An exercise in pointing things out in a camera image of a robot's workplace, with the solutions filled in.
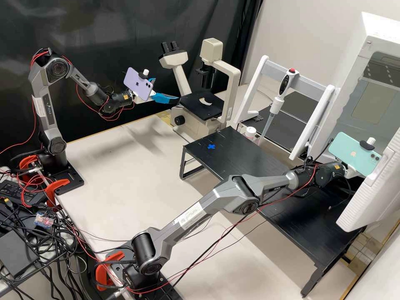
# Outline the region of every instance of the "green smartphone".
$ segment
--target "green smartphone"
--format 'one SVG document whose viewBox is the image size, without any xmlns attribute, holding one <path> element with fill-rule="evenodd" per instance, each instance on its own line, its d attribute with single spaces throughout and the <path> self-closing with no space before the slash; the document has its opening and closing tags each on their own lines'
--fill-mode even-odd
<svg viewBox="0 0 400 300">
<path fill-rule="evenodd" d="M 375 169 L 381 155 L 374 150 L 367 150 L 360 142 L 339 132 L 328 148 L 329 152 L 344 163 L 354 167 L 360 174 L 368 176 Z"/>
</svg>

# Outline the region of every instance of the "purple smartphone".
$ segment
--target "purple smartphone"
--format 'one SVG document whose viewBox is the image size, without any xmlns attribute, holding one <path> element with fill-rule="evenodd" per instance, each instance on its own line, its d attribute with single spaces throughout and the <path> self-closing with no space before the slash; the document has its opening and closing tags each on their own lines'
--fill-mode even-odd
<svg viewBox="0 0 400 300">
<path fill-rule="evenodd" d="M 139 73 L 129 67 L 124 78 L 124 85 L 135 92 L 143 101 L 147 101 L 153 84 L 147 79 L 140 78 Z"/>
</svg>

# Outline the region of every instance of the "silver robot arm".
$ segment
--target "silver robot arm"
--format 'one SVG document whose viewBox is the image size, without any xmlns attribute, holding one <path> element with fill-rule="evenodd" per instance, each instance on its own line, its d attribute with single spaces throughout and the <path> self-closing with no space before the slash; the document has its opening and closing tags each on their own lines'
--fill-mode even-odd
<svg viewBox="0 0 400 300">
<path fill-rule="evenodd" d="M 132 104 L 134 95 L 127 90 L 108 96 L 95 82 L 88 81 L 64 56 L 54 53 L 50 48 L 41 51 L 42 55 L 34 55 L 28 79 L 32 85 L 36 114 L 40 120 L 39 139 L 51 156 L 48 157 L 49 165 L 59 170 L 67 165 L 66 142 L 57 126 L 49 86 L 63 78 L 71 78 L 104 113 L 113 113 L 120 107 Z"/>
<path fill-rule="evenodd" d="M 312 185 L 322 188 L 344 173 L 343 165 L 330 162 L 305 165 L 282 176 L 231 175 L 163 229 L 149 227 L 127 242 L 125 245 L 133 248 L 134 263 L 123 267 L 122 277 L 132 288 L 154 284 L 158 281 L 158 272 L 170 259 L 172 247 L 220 210 L 248 215 L 262 206 L 272 191 L 281 188 L 297 190 Z M 130 254 L 130 251 L 126 251 L 125 257 Z M 115 264 L 116 271 L 122 267 L 118 260 L 108 262 Z"/>
<path fill-rule="evenodd" d="M 261 205 L 269 192 L 285 187 L 296 189 L 305 184 L 312 176 L 312 170 L 308 171 L 301 176 L 295 171 L 273 177 L 231 175 L 163 229 L 150 227 L 137 234 L 132 239 L 136 270 L 142 275 L 155 274 L 170 259 L 172 247 L 211 216 L 220 210 L 248 215 Z"/>
<path fill-rule="evenodd" d="M 28 80 L 32 85 L 32 97 L 36 114 L 40 119 L 39 139 L 52 155 L 62 155 L 66 143 L 57 127 L 49 86 L 63 78 L 70 77 L 81 86 L 89 99 L 96 105 L 102 105 L 107 95 L 89 82 L 69 61 L 48 49 L 45 57 L 36 59 L 29 72 Z"/>
</svg>

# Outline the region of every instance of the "bottle cap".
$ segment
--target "bottle cap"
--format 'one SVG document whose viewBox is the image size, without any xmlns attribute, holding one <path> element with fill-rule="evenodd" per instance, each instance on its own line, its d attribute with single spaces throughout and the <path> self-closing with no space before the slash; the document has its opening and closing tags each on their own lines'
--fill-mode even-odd
<svg viewBox="0 0 400 300">
<path fill-rule="evenodd" d="M 246 128 L 246 132 L 245 132 L 245 136 L 249 139 L 252 139 L 255 137 L 255 133 L 257 132 L 257 130 L 254 127 L 247 127 Z"/>
</svg>

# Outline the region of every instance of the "small white bottle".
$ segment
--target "small white bottle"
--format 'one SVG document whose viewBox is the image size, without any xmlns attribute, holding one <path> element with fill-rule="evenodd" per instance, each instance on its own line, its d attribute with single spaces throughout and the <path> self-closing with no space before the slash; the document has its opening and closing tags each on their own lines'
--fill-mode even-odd
<svg viewBox="0 0 400 300">
<path fill-rule="evenodd" d="M 257 130 L 254 127 L 247 127 L 245 131 L 245 137 L 249 140 L 251 140 L 253 143 L 256 142 L 256 134 Z"/>
</svg>

